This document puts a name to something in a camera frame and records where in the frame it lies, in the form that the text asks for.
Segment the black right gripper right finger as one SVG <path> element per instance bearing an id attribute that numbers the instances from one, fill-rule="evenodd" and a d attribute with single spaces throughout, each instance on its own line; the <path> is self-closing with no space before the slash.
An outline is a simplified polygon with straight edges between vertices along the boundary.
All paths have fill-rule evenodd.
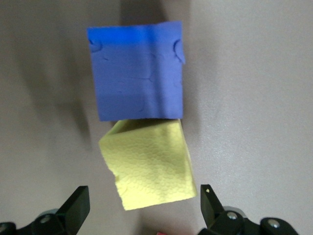
<path id="1" fill-rule="evenodd" d="M 210 185 L 201 185 L 201 212 L 206 228 L 200 235 L 296 235 L 297 231 L 287 221 L 265 217 L 259 224 L 234 209 L 222 206 Z"/>

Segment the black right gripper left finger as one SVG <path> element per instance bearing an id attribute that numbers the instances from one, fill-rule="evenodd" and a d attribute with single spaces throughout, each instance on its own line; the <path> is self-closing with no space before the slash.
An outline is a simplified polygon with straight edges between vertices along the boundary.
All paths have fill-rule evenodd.
<path id="1" fill-rule="evenodd" d="M 90 212 L 89 187 L 79 186 L 55 213 L 45 213 L 18 229 L 1 222 L 2 235 L 76 235 Z"/>

